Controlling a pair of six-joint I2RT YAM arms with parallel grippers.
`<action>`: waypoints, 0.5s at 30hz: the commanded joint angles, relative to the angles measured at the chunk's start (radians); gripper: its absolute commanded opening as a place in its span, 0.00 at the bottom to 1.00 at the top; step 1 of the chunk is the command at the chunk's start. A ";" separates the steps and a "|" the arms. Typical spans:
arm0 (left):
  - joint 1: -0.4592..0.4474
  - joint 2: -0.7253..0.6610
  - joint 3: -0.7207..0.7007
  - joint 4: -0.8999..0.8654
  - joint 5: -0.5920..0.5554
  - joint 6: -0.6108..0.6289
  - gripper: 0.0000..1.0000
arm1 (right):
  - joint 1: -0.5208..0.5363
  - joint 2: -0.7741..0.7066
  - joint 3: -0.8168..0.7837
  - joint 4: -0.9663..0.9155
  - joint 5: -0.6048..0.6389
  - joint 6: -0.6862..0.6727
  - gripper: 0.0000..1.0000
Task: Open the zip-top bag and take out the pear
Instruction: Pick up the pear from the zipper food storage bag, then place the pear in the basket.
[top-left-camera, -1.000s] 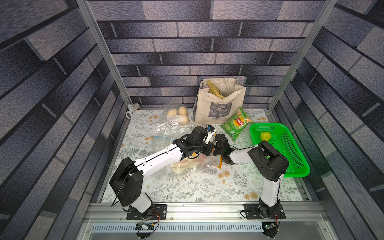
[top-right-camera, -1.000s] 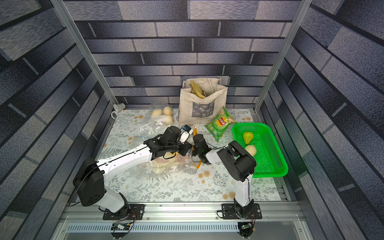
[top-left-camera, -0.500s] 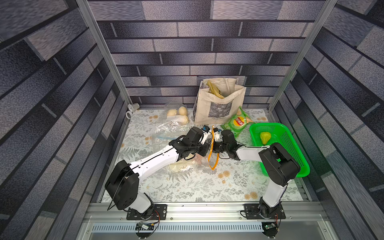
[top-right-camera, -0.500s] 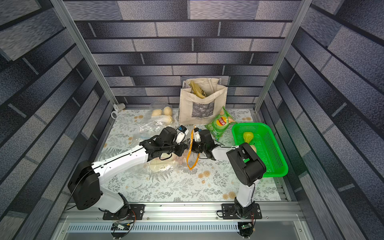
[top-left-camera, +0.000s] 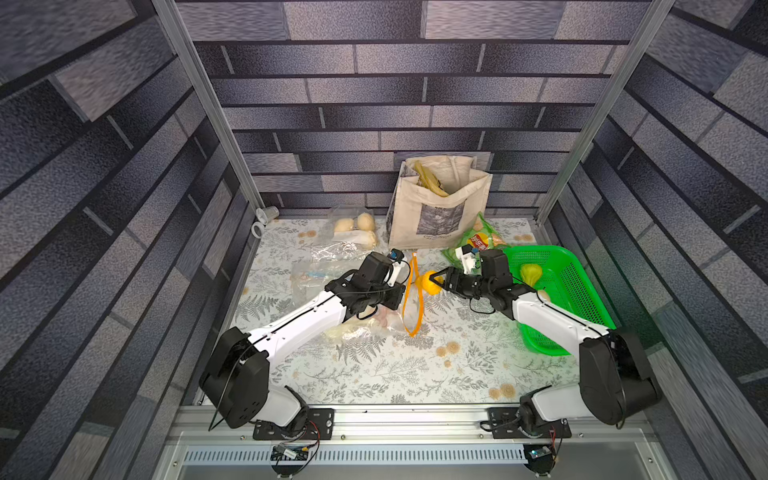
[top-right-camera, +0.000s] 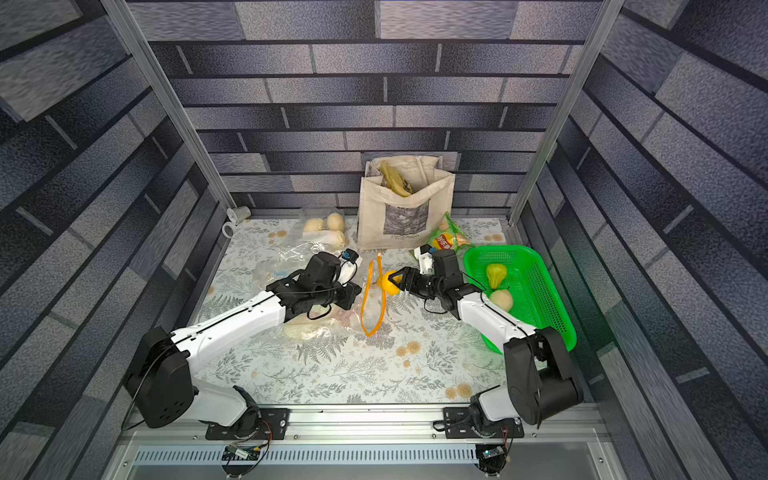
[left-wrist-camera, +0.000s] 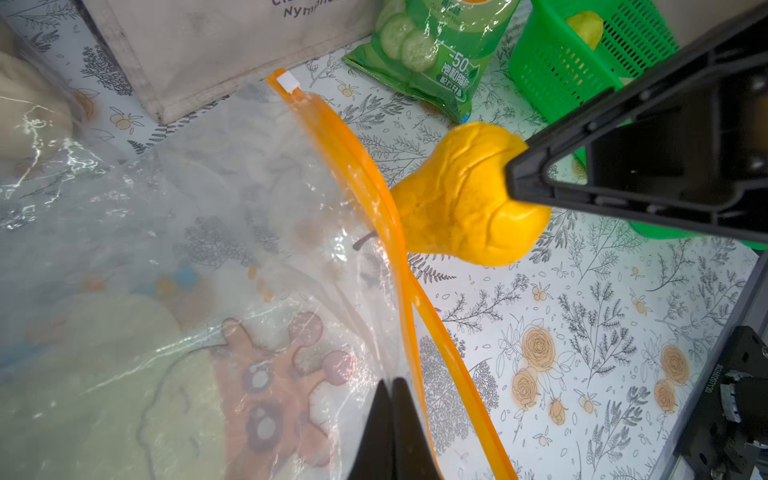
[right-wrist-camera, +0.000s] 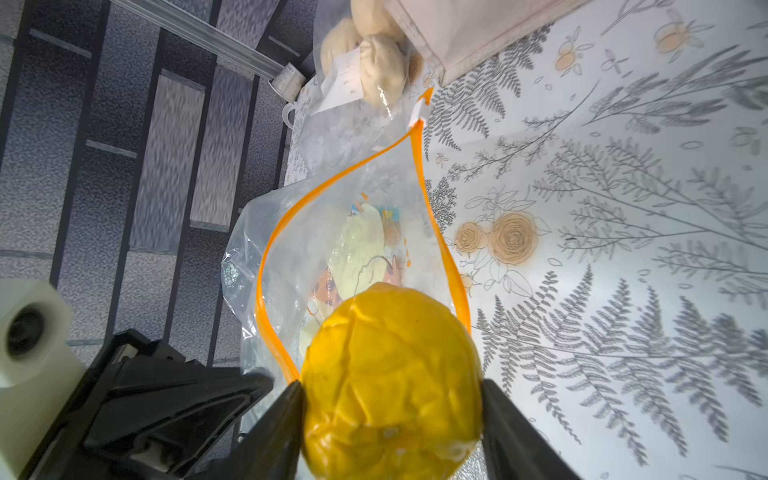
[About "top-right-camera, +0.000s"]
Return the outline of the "clear orange zip-top bag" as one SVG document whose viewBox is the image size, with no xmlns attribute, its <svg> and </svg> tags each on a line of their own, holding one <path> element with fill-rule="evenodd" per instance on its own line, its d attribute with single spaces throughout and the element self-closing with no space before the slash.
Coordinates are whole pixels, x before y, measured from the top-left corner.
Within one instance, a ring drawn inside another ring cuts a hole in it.
<svg viewBox="0 0 768 480">
<path fill-rule="evenodd" d="M 285 320 L 286 308 L 279 303 L 277 296 L 269 291 L 269 285 L 276 280 L 288 277 L 296 270 L 304 269 L 308 262 L 305 266 L 286 273 L 282 278 L 275 277 L 261 282 L 266 296 L 277 302 L 278 312 L 282 315 L 277 321 L 277 326 L 287 337 L 296 340 L 309 340 L 324 334 L 332 334 L 361 335 L 370 338 L 378 334 L 386 318 L 387 294 L 373 282 L 375 262 L 371 262 L 368 271 L 363 274 L 362 284 L 355 281 L 358 272 L 362 269 L 361 257 L 360 260 L 361 264 L 352 281 L 362 288 L 362 292 L 357 296 L 350 310 L 343 310 L 336 305 L 330 307 L 315 306 L 308 314 L 300 315 L 288 321 Z"/>
</svg>

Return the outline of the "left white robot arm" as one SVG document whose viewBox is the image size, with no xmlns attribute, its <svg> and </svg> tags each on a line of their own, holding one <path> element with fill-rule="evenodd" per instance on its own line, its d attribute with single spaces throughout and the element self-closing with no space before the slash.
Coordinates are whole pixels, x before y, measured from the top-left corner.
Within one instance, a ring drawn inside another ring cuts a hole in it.
<svg viewBox="0 0 768 480">
<path fill-rule="evenodd" d="M 157 429 L 185 419 L 218 425 L 239 438 L 257 432 L 261 415 L 252 396 L 237 385 L 199 380 L 198 371 L 242 341 L 315 306 L 351 309 L 361 292 L 352 281 L 360 264 L 351 249 L 339 255 L 321 251 L 305 268 L 223 314 L 172 332 L 147 331 L 123 380 L 144 424 Z"/>
</svg>

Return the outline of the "green fruit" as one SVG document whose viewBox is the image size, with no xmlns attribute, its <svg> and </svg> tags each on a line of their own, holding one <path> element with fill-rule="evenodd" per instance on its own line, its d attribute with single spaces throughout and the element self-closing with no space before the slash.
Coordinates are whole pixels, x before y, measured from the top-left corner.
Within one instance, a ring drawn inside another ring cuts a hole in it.
<svg viewBox="0 0 768 480">
<path fill-rule="evenodd" d="M 492 290 L 498 290 L 501 284 L 508 276 L 507 267 L 501 263 L 488 264 L 486 267 L 486 277 L 488 285 Z"/>
</svg>

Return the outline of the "beige round fruit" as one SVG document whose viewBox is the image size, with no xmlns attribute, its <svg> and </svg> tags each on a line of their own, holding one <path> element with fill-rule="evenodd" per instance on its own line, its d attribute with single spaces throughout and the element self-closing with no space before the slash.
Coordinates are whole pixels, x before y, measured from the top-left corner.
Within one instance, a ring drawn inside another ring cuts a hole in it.
<svg viewBox="0 0 768 480">
<path fill-rule="evenodd" d="M 514 306 L 513 295 L 508 290 L 495 290 L 489 297 L 490 301 L 502 311 L 509 313 Z"/>
</svg>

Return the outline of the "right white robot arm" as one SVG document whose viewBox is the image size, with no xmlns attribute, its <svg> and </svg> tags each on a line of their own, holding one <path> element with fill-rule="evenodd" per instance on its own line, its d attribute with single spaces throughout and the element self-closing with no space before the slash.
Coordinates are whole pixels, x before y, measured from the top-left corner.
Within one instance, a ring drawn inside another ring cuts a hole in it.
<svg viewBox="0 0 768 480">
<path fill-rule="evenodd" d="M 489 435 L 506 421 L 541 423 L 584 400 L 570 353 L 573 324 L 541 256 L 521 245 L 479 246 L 462 258 L 428 254 L 431 269 L 403 267 L 389 283 L 474 327 L 500 352 L 506 383 L 474 395 L 473 429 Z"/>
</svg>

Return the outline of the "yellow pear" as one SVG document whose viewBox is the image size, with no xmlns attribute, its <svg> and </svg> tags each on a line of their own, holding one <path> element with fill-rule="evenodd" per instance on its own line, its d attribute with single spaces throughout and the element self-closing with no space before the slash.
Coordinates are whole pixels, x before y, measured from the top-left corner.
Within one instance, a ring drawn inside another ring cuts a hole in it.
<svg viewBox="0 0 768 480">
<path fill-rule="evenodd" d="M 380 288 L 389 296 L 395 296 L 400 293 L 400 288 L 390 279 L 394 271 L 388 271 L 379 279 Z"/>
</svg>

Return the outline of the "clear bag of buns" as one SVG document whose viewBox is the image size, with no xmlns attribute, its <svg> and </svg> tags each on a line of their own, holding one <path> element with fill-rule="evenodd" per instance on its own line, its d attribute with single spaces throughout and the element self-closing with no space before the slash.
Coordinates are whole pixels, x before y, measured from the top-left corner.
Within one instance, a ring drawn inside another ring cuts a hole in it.
<svg viewBox="0 0 768 480">
<path fill-rule="evenodd" d="M 339 254 L 349 246 L 345 214 L 333 206 L 301 208 L 282 243 L 285 251 L 296 255 L 320 251 Z"/>
</svg>

